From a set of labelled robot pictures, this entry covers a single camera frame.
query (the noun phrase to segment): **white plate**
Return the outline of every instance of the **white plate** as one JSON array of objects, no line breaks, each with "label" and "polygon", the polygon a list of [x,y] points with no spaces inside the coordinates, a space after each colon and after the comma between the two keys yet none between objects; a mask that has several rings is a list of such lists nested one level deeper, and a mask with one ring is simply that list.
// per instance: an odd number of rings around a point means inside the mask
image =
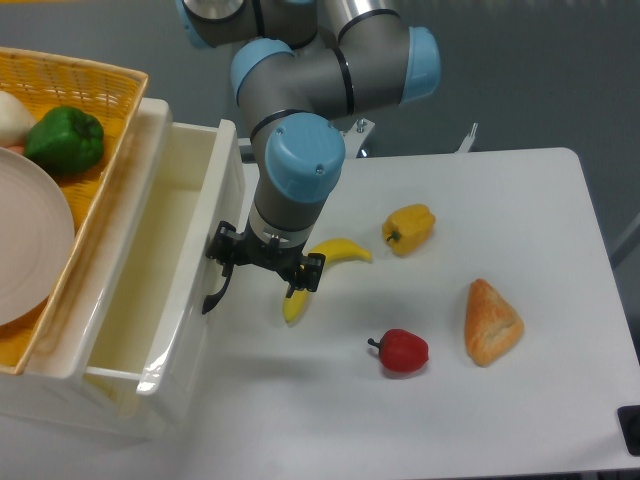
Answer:
[{"label": "white plate", "polygon": [[53,179],[0,148],[0,325],[47,298],[74,236],[71,209]]}]

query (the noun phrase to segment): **bread roll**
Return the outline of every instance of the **bread roll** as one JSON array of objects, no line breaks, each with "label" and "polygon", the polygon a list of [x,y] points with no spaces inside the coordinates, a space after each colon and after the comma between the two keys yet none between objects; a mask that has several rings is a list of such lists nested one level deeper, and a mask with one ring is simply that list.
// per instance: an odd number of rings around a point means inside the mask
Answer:
[{"label": "bread roll", "polygon": [[469,288],[464,341],[473,361],[486,367],[513,347],[524,332],[518,312],[479,278]]}]

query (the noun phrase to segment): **banana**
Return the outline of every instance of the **banana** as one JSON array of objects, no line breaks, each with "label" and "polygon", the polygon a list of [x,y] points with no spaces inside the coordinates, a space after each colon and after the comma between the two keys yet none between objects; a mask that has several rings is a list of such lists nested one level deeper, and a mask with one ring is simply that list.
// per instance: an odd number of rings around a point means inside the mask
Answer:
[{"label": "banana", "polygon": [[[322,253],[326,258],[324,261],[324,270],[330,265],[341,262],[344,260],[363,260],[365,262],[371,262],[373,257],[371,252],[366,248],[361,247],[357,243],[348,238],[332,238],[325,240],[313,247],[309,253]],[[293,323],[307,302],[309,296],[308,290],[295,290],[290,298],[284,299],[282,304],[282,313],[284,320],[291,324]]]}]

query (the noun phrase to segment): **pepper stem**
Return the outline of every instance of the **pepper stem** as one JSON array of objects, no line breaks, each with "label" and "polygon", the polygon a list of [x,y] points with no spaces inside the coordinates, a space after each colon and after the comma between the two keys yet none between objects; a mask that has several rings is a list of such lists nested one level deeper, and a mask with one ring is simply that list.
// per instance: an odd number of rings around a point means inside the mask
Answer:
[{"label": "pepper stem", "polygon": [[402,235],[400,235],[400,232],[397,230],[393,230],[391,232],[391,235],[387,237],[387,243],[389,243],[389,240],[395,240],[397,242],[398,240],[400,240],[400,237],[402,237]]},{"label": "pepper stem", "polygon": [[367,340],[367,343],[372,347],[376,347],[378,350],[382,348],[382,343],[376,342],[373,338],[370,338],[369,340]]}]

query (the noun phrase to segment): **yellow basket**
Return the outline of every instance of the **yellow basket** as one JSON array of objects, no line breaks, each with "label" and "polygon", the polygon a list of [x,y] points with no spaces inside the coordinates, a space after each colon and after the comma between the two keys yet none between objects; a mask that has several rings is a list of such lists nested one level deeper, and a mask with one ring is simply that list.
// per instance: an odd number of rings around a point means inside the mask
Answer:
[{"label": "yellow basket", "polygon": [[16,96],[40,120],[59,105],[94,115],[104,128],[104,155],[88,171],[54,177],[73,214],[75,243],[48,300],[0,326],[0,373],[19,375],[46,332],[57,299],[82,253],[85,230],[100,208],[119,151],[147,88],[148,75],[135,70],[28,50],[0,47],[0,90]]}]

